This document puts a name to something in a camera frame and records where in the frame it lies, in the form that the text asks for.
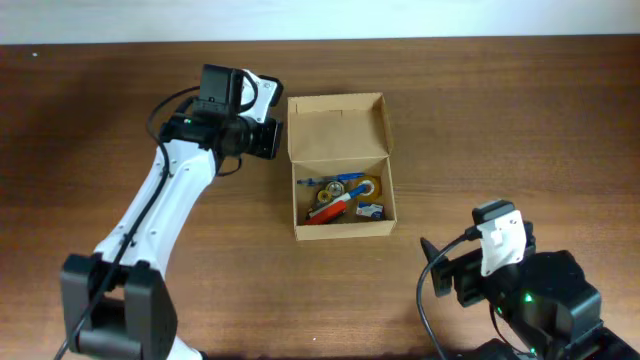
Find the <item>brown cardboard box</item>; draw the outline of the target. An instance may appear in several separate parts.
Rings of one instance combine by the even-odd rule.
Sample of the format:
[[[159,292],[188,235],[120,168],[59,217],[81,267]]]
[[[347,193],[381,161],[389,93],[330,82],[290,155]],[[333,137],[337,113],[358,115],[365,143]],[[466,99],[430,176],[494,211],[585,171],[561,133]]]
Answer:
[[[292,166],[293,225],[298,241],[388,236],[397,223],[390,154],[393,137],[381,93],[300,96],[288,99],[288,153]],[[359,201],[322,225],[305,225],[323,184],[298,179],[363,172],[380,178],[384,220],[356,215]]]

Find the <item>yellow black correction tape dispenser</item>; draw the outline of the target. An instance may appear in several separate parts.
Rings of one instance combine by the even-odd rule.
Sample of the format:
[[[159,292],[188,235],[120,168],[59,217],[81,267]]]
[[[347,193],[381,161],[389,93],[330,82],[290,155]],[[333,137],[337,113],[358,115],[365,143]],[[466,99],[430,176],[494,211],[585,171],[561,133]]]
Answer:
[[[309,211],[314,211],[328,205],[337,197],[345,193],[345,185],[341,181],[330,181],[322,185],[321,189],[316,193]]]

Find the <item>blue ballpoint pen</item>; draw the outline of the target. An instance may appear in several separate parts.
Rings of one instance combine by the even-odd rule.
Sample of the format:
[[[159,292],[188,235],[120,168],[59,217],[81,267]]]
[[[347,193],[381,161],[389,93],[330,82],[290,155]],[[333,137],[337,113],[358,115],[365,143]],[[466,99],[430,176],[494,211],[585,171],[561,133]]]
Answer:
[[[298,179],[296,181],[296,184],[304,185],[304,186],[316,186],[316,185],[320,185],[328,182],[346,182],[350,180],[359,179],[364,176],[365,174],[363,172],[343,173],[343,174],[337,174],[337,175],[331,175],[331,176]]]

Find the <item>blue white staples box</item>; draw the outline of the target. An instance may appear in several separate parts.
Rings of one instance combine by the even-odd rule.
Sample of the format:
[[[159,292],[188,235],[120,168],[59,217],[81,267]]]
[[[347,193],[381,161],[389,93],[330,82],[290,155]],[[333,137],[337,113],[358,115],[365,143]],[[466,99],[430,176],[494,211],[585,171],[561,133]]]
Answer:
[[[356,215],[374,220],[384,220],[384,206],[376,203],[359,202],[356,207]]]

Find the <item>orange red stapler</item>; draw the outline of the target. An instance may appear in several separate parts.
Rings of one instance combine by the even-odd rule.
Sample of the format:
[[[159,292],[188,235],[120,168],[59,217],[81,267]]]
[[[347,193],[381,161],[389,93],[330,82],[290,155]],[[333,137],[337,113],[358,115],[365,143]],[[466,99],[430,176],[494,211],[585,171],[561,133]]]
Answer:
[[[344,201],[337,201],[336,203],[326,206],[316,215],[311,216],[305,221],[305,225],[326,224],[343,214],[346,208],[347,206]]]

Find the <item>blue white marker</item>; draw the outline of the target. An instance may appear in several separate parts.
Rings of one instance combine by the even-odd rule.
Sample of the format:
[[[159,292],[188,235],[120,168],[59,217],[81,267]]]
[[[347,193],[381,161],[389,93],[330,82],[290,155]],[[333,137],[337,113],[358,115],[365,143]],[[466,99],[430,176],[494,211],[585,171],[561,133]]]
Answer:
[[[359,185],[357,187],[355,187],[354,189],[344,193],[343,195],[337,197],[335,200],[332,200],[331,202],[329,202],[328,204],[320,207],[317,210],[312,211],[308,217],[314,217],[316,215],[318,215],[319,213],[321,213],[322,211],[324,211],[325,209],[329,208],[330,206],[343,201],[343,202],[348,202],[349,200],[361,195],[361,194],[368,194],[372,191],[373,186],[372,185],[368,185],[368,184],[362,184]]]

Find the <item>yellow adhesive tape roll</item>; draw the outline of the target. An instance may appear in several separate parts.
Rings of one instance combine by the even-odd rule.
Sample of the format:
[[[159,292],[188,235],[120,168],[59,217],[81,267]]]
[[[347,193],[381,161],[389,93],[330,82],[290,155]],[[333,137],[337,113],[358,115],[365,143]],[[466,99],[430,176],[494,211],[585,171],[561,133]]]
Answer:
[[[365,186],[365,191],[357,196],[359,201],[371,203],[381,196],[382,188],[379,177],[365,175],[356,182],[356,186],[361,185]]]

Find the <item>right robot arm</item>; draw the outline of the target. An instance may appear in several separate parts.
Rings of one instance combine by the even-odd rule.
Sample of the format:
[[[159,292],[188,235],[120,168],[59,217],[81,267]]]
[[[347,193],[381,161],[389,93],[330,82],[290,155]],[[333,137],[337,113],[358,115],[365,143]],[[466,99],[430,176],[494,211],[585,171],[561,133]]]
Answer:
[[[585,277],[574,256],[566,251],[536,251],[533,224],[524,223],[524,259],[493,274],[480,274],[482,251],[477,249],[450,260],[446,253],[459,245],[453,241],[439,250],[420,240],[427,265],[420,275],[416,303],[427,333],[436,347],[436,359],[639,359],[639,352],[604,326],[602,297]],[[516,349],[503,336],[469,351],[446,350],[435,339],[422,303],[422,287],[432,277],[434,293],[452,290],[468,307],[489,303],[491,321],[504,320],[526,346]]]

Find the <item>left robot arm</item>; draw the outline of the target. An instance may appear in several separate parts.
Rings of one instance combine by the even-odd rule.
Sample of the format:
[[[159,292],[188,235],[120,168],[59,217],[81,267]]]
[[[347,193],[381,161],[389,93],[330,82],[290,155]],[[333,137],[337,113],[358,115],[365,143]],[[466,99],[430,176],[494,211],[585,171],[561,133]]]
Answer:
[[[67,352],[95,359],[204,359],[177,335],[166,286],[172,250],[200,195],[224,176],[227,158],[275,158],[283,124],[270,117],[279,79],[206,64],[199,85],[172,94],[178,103],[160,127],[152,167],[127,211],[90,255],[71,254],[60,272]]]

